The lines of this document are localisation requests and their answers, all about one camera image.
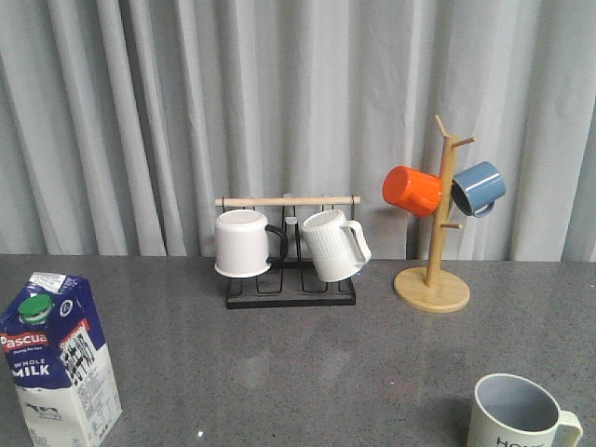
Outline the blue white milk carton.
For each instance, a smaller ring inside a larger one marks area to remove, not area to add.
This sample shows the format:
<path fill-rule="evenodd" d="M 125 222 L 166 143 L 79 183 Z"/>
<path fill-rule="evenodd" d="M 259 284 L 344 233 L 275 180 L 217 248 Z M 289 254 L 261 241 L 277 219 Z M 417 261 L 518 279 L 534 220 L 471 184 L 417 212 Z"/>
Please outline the blue white milk carton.
<path fill-rule="evenodd" d="M 86 278 L 34 272 L 1 317 L 1 346 L 36 446 L 99 446 L 122 413 Z"/>

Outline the cream HOME mug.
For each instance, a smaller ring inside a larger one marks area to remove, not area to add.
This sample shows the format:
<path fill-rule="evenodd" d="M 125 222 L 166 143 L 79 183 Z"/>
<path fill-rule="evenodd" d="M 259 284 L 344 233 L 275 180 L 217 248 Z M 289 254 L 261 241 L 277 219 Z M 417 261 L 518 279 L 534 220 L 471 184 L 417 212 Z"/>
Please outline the cream HOME mug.
<path fill-rule="evenodd" d="M 510 373 L 483 376 L 474 387 L 468 446 L 552 446 L 560 427 L 564 446 L 576 446 L 584 430 L 574 413 L 542 386 Z"/>

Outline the white ribbed mug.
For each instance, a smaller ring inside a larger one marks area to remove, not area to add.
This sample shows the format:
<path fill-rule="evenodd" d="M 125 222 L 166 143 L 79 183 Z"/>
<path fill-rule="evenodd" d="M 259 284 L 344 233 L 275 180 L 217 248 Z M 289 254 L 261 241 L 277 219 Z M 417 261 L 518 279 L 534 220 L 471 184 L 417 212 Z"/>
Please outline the white ribbed mug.
<path fill-rule="evenodd" d="M 372 252 L 359 222 L 342 210 L 325 210 L 308 217 L 301 226 L 318 278 L 338 282 L 370 261 Z"/>

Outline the orange mug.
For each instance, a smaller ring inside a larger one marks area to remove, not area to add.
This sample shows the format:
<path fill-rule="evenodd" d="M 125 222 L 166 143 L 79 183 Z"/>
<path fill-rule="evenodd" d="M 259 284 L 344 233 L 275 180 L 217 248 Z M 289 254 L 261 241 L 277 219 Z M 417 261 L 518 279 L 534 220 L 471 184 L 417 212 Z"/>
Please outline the orange mug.
<path fill-rule="evenodd" d="M 397 166 L 386 176 L 382 194 L 384 200 L 417 217 L 432 214 L 441 201 L 440 177 L 407 166 Z"/>

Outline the wooden mug tree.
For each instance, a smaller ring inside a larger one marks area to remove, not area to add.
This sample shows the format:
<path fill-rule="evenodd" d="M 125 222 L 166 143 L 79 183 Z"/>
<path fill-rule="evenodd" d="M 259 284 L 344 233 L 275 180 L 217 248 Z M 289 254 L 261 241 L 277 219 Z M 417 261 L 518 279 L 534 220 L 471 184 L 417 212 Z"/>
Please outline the wooden mug tree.
<path fill-rule="evenodd" d="M 461 229 L 461 223 L 450 221 L 451 191 L 458 148 L 475 141 L 473 137 L 462 140 L 444 127 L 435 116 L 443 138 L 440 180 L 443 194 L 433 215 L 427 265 L 407 268 L 394 278 L 395 293 L 409 305 L 432 313 L 450 313 L 463 309 L 469 301 L 469 287 L 460 277 L 441 269 L 443 248 L 448 229 Z"/>

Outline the blue mug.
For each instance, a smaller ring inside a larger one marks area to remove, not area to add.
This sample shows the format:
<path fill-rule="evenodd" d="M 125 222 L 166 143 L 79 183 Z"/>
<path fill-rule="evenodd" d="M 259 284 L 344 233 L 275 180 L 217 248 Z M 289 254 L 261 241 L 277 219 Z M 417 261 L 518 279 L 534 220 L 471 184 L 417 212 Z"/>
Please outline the blue mug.
<path fill-rule="evenodd" d="M 502 174 L 488 161 L 465 169 L 452 179 L 452 199 L 466 216 L 481 218 L 488 215 L 496 200 L 505 193 Z"/>

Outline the grey curtain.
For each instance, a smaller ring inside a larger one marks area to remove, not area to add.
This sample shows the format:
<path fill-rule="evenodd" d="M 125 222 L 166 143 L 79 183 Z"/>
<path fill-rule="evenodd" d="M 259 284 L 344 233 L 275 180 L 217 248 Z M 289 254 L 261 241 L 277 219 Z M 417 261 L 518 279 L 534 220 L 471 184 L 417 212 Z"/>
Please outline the grey curtain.
<path fill-rule="evenodd" d="M 423 258 L 381 185 L 439 126 L 507 182 L 446 258 L 594 260 L 591 1 L 5 1 L 1 251 L 211 256 L 218 197 L 358 195 Z"/>

